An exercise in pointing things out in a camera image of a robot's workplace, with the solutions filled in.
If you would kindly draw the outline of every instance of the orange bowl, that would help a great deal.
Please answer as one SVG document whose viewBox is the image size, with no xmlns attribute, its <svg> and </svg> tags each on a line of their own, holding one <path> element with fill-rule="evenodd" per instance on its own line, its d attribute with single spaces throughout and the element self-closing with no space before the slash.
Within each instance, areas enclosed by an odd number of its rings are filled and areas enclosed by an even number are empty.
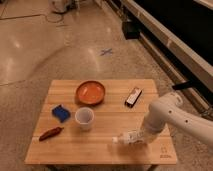
<svg viewBox="0 0 213 171">
<path fill-rule="evenodd" d="M 87 105 L 96 105 L 103 101 L 105 96 L 104 86 L 97 81 L 86 81 L 76 90 L 76 98 Z"/>
</svg>

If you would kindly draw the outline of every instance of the table leg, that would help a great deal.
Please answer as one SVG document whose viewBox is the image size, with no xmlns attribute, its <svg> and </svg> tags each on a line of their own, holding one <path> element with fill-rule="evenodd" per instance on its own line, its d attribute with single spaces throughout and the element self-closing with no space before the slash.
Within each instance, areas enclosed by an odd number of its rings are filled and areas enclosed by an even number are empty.
<svg viewBox="0 0 213 171">
<path fill-rule="evenodd" d="M 54 165 L 46 165 L 46 167 L 47 167 L 50 171 L 58 171 L 58 169 L 57 169 Z"/>
<path fill-rule="evenodd" d="M 157 167 L 158 167 L 157 164 L 152 164 L 152 165 L 147 169 L 147 171 L 154 171 Z"/>
</svg>

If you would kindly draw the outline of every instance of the metal frame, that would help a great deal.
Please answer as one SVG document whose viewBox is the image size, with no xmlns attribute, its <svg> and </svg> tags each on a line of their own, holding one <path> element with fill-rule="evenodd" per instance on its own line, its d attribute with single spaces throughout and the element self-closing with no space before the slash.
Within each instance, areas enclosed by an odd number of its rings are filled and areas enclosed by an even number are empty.
<svg viewBox="0 0 213 171">
<path fill-rule="evenodd" d="M 213 92 L 213 67 L 133 0 L 121 3 Z"/>
</svg>

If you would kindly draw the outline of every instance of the red pepper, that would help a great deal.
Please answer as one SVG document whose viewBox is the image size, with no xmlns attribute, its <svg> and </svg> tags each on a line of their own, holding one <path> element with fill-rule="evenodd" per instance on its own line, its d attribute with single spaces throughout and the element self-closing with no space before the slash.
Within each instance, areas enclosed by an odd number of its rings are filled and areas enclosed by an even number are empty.
<svg viewBox="0 0 213 171">
<path fill-rule="evenodd" d="M 43 141 L 47 138 L 50 138 L 50 137 L 53 137 L 53 136 L 56 136 L 58 134 L 60 134 L 60 132 L 63 130 L 64 128 L 60 128 L 60 127 L 57 127 L 57 128 L 54 128 L 54 129 L 51 129 L 47 132 L 45 132 L 44 134 L 42 134 L 40 137 L 39 137 L 39 141 Z"/>
</svg>

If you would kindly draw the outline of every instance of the cable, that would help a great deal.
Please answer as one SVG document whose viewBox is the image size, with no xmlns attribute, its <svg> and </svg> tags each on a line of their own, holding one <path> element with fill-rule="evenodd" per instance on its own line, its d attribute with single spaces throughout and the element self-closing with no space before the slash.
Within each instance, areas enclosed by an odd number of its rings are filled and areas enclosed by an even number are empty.
<svg viewBox="0 0 213 171">
<path fill-rule="evenodd" d="M 56 21 L 52 21 L 48 18 L 48 15 L 46 14 L 34 14 L 34 15 L 23 15 L 23 16 L 16 16 L 16 17 L 6 17 L 6 18 L 2 18 L 2 16 L 4 15 L 4 12 L 8 6 L 8 3 L 9 3 L 9 0 L 6 1 L 6 4 L 4 6 L 4 9 L 1 13 L 1 16 L 0 16 L 0 21 L 1 20 L 14 20 L 14 19 L 22 19 L 22 18 L 29 18 L 29 17 L 39 17 L 39 16 L 44 16 L 45 20 L 49 23 L 59 23 L 61 21 L 64 20 L 64 16 L 63 14 L 59 14 L 59 13 L 55 13 L 57 15 L 60 15 L 61 17 L 59 18 L 59 20 L 56 20 Z"/>
<path fill-rule="evenodd" d="M 0 84 L 0 87 L 11 86 L 11 85 L 22 83 L 22 82 L 25 82 L 25 81 L 26 80 L 20 80 L 20 81 L 15 81 L 15 82 L 10 82 L 10 83 Z"/>
<path fill-rule="evenodd" d="M 2 11 L 2 13 L 1 13 L 0 18 L 2 18 L 2 16 L 4 15 L 4 11 L 5 11 L 5 9 L 7 8 L 8 3 L 9 3 L 9 0 L 7 0 L 7 1 L 5 2 L 5 6 L 4 6 L 4 8 L 3 8 L 3 11 Z"/>
</svg>

